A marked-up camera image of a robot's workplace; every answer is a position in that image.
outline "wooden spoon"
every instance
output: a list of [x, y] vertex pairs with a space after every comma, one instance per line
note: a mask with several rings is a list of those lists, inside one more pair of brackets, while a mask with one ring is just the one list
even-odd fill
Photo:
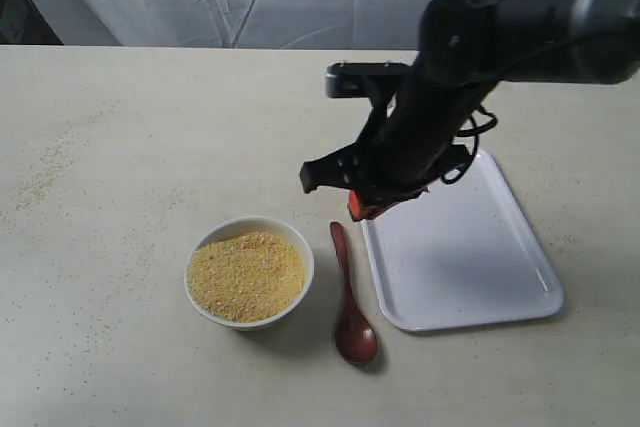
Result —
[[344, 360], [355, 365], [366, 364], [375, 358], [378, 340], [371, 324], [360, 312], [351, 290], [347, 241], [339, 222], [331, 222], [331, 238], [344, 277], [344, 303], [334, 333], [334, 342]]

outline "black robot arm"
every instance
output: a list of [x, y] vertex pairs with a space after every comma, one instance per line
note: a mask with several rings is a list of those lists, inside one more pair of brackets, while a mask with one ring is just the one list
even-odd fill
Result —
[[[362, 220], [453, 183], [497, 123], [482, 101], [500, 81], [622, 82], [640, 65], [639, 34], [640, 0], [432, 0], [412, 65], [329, 67], [328, 95], [367, 97], [372, 110], [353, 144], [303, 164], [303, 188], [350, 190]], [[462, 136], [475, 138], [472, 152], [454, 144]]]

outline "white tray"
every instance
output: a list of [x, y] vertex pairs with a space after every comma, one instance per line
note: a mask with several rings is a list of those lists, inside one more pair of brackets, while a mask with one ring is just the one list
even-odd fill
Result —
[[402, 330], [547, 317], [564, 293], [495, 161], [373, 221], [364, 237], [380, 308]]

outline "white table surface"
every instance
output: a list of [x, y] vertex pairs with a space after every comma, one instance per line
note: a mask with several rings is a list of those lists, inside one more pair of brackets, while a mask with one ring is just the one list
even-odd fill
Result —
[[[368, 112], [324, 97], [326, 65], [411, 57], [0, 47], [0, 425], [637, 425], [640, 81], [491, 95], [482, 145], [566, 308], [414, 336], [380, 313], [345, 193], [305, 195], [297, 176]], [[198, 315], [183, 287], [193, 245], [244, 214], [290, 222], [317, 255], [299, 310], [252, 334]], [[331, 344], [330, 220], [384, 346], [366, 370]]]

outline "yellow grain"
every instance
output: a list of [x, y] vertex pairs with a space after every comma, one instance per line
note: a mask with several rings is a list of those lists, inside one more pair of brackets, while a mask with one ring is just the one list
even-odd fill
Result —
[[285, 310], [302, 291], [305, 271], [282, 237], [252, 232], [198, 249], [187, 271], [193, 299], [212, 314], [256, 322]]

